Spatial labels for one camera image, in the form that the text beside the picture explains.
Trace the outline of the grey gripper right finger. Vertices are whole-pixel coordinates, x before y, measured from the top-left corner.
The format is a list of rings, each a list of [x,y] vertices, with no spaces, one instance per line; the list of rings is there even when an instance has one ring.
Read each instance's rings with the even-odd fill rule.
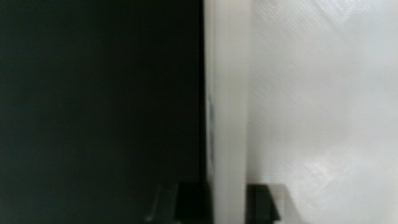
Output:
[[[276,222],[281,220],[278,206],[267,185],[248,186],[246,221]]]

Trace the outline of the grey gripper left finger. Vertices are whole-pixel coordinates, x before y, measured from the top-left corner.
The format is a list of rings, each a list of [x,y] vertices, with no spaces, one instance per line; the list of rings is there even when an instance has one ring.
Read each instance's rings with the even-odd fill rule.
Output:
[[[146,224],[212,224],[210,191],[203,183],[162,185]]]

